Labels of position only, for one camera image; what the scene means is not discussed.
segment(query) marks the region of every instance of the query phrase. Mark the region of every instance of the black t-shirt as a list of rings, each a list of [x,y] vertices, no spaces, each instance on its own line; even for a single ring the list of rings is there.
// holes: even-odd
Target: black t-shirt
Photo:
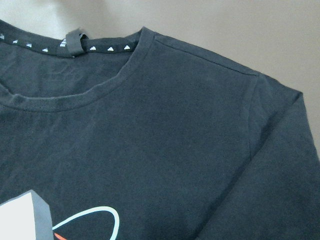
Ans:
[[[56,240],[320,239],[301,91],[145,26],[68,39],[0,21],[0,203],[34,190]]]

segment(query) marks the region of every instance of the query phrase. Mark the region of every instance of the white block graphic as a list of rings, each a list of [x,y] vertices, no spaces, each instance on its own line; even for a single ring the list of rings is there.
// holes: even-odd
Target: white block graphic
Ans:
[[[1,204],[0,238],[54,240],[49,205],[32,189]]]

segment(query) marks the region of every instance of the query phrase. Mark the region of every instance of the sleeve seam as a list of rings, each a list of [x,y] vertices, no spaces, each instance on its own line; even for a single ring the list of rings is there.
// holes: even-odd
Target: sleeve seam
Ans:
[[[252,99],[254,98],[254,94],[256,92],[256,88],[257,88],[257,85],[258,85],[258,81],[259,81],[259,77],[260,77],[260,74],[257,74],[257,79],[255,81],[255,85],[254,85],[254,88],[253,88],[253,91],[252,91],[252,95],[251,95],[251,99],[250,99],[250,103],[249,103],[249,108],[248,108],[248,116],[247,116],[247,137],[248,137],[248,145],[249,145],[249,156],[250,156],[250,161],[252,159],[252,151],[251,151],[251,142],[250,142],[250,126],[249,126],[249,118],[250,118],[250,113],[251,113],[251,106],[252,106]]]

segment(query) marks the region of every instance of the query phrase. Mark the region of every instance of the white curved line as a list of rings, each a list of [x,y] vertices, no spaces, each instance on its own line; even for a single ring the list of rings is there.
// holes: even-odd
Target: white curved line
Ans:
[[[94,213],[94,212],[99,212],[99,211],[107,211],[107,212],[110,212],[113,214],[114,216],[114,227],[113,227],[113,233],[112,233],[112,236],[110,238],[110,240],[116,240],[116,237],[118,235],[118,230],[119,230],[119,223],[120,223],[120,220],[119,220],[119,215],[117,213],[117,211],[110,207],[110,206],[97,206],[97,207],[93,207],[93,208],[90,208],[88,210],[84,210],[84,211],[81,211],[71,217],[68,217],[66,220],[58,223],[57,225],[55,225],[52,230],[55,230],[59,227],[61,227],[62,225],[78,218],[78,217],[81,217],[83,215],[87,215],[87,214],[91,214],[91,213]]]

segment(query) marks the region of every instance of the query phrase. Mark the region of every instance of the shoulder seam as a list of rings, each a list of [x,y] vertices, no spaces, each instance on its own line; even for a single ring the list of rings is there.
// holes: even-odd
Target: shoulder seam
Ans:
[[[249,76],[257,76],[257,75],[259,75],[259,72],[258,72],[258,71],[253,70],[253,71],[256,72],[256,73],[246,73],[246,72],[242,72],[242,71],[236,70],[236,69],[234,69],[234,68],[225,66],[225,65],[223,65],[223,64],[221,64],[221,63],[218,63],[218,62],[215,62],[215,61],[211,61],[211,60],[209,60],[209,59],[207,59],[207,58],[205,58],[205,57],[203,57],[203,56],[200,56],[200,55],[194,54],[194,53],[192,53],[192,52],[185,51],[185,50],[183,50],[183,49],[176,48],[176,47],[173,47],[173,46],[171,46],[171,45],[165,44],[165,43],[163,43],[162,41],[160,41],[160,40],[158,40],[158,39],[154,39],[154,40],[157,41],[158,43],[164,45],[164,46],[167,46],[167,47],[169,47],[169,48],[172,48],[172,49],[175,49],[175,50],[184,52],[184,53],[188,53],[188,54],[190,54],[190,55],[193,55],[193,56],[196,56],[196,57],[198,57],[198,58],[204,59],[204,60],[206,60],[206,61],[208,61],[208,62],[210,62],[210,63],[219,65],[219,66],[221,66],[221,67],[223,67],[223,68],[230,69],[230,70],[233,70],[233,71],[235,71],[235,72],[238,72],[238,73],[241,73],[241,74],[244,74],[244,75],[249,75]]]

